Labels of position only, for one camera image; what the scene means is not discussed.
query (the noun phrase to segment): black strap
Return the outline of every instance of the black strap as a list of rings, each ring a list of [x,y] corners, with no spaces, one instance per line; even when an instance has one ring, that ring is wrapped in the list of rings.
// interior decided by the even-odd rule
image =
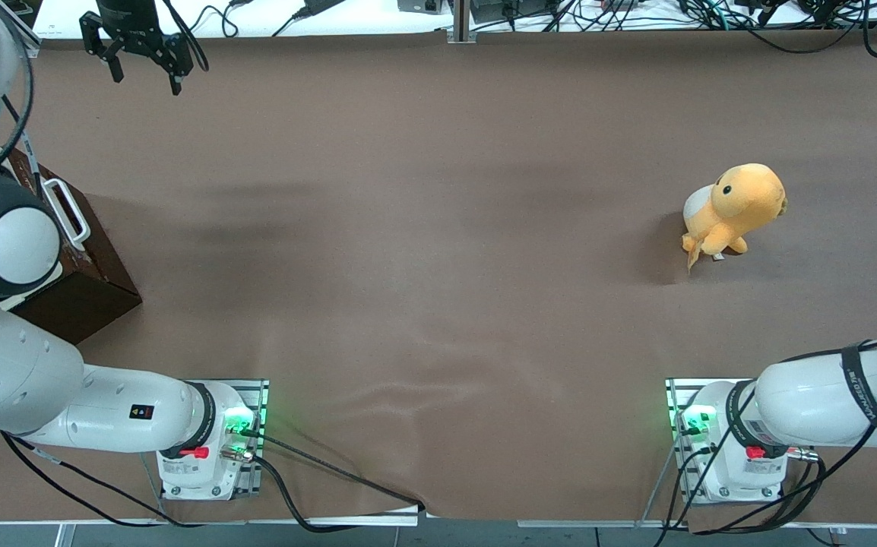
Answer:
[[[746,387],[755,384],[752,380],[737,381],[735,387],[730,389],[726,397],[726,420],[730,423],[730,434],[744,447],[761,447],[764,455],[769,458],[781,457],[787,453],[789,447],[785,444],[769,444],[759,440],[752,434],[750,428],[743,422],[739,411],[739,401]]]
[[[867,384],[867,377],[863,374],[861,364],[861,347],[846,346],[841,349],[841,368],[844,370],[844,380],[847,388],[851,390],[854,402],[861,407],[861,412],[866,416],[867,422],[877,428],[877,399]]]
[[[212,433],[212,425],[216,422],[216,400],[212,397],[209,389],[205,387],[205,384],[199,384],[196,381],[182,381],[194,387],[202,395],[202,423],[200,423],[198,431],[187,441],[175,444],[170,449],[159,451],[161,456],[167,457],[168,460],[178,460],[178,458],[182,457],[179,451],[193,449],[193,447],[200,447],[205,444],[206,440],[209,439],[210,433]]]

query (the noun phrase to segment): plush toy tail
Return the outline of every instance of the plush toy tail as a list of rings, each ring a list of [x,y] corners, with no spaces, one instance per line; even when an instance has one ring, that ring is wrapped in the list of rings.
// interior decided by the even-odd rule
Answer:
[[[692,250],[689,250],[689,273],[692,273],[692,266],[695,264],[695,261],[698,260],[699,253],[702,253],[702,240],[699,239],[695,242],[695,245],[692,246]]]

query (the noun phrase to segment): stuffed animal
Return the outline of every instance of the stuffed animal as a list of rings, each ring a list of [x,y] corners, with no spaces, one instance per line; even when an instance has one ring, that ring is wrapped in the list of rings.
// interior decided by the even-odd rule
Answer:
[[[685,200],[682,216],[689,232],[682,236],[682,248],[689,253],[689,271],[699,253],[721,260],[726,247],[746,252],[742,236],[786,211],[787,193],[772,169],[746,163],[727,170],[716,184]]]

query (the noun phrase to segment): brown tablecloth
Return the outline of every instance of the brown tablecloth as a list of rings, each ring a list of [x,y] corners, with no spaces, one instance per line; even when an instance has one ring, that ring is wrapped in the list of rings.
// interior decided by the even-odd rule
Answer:
[[[439,516],[620,520],[670,442],[664,378],[877,336],[877,60],[859,41],[481,42],[208,42],[179,97],[146,59],[113,84],[83,52],[43,52],[36,152],[91,194],[144,297],[85,358],[269,378],[272,432]],[[788,214],[686,276],[682,202],[747,162],[780,174]],[[134,454],[55,452],[150,499]],[[400,504],[275,461],[306,515]],[[274,490],[169,508],[283,518]],[[78,518],[0,440],[0,520]],[[877,451],[803,519],[877,523]]]

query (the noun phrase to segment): box handle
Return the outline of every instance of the box handle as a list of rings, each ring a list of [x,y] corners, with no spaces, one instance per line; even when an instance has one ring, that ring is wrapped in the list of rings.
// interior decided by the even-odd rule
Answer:
[[[57,198],[56,191],[53,191],[54,187],[60,189],[60,194],[63,194],[64,201],[67,201],[67,207],[73,212],[74,217],[77,217],[77,222],[81,225],[80,232],[74,231],[74,225],[71,224],[70,218],[67,216],[67,211],[64,211],[63,205],[60,204],[60,200]],[[60,226],[64,229],[67,239],[70,239],[70,243],[74,248],[78,251],[83,251],[84,240],[90,238],[90,225],[87,224],[87,218],[84,218],[81,208],[78,207],[77,201],[74,200],[74,195],[71,194],[70,187],[67,186],[66,182],[59,178],[52,178],[43,181],[43,190],[45,190],[43,193],[46,195],[46,200],[50,203],[50,208],[53,209],[53,213],[57,216],[57,220],[60,221]]]

